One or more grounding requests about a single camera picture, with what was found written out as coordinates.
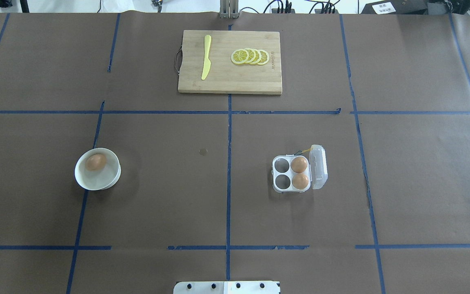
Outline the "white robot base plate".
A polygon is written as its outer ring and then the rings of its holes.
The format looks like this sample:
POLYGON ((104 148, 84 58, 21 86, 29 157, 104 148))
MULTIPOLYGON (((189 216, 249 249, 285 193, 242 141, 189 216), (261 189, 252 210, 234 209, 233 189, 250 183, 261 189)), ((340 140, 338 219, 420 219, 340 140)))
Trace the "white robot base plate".
POLYGON ((278 281, 182 281, 174 294, 280 294, 278 281))

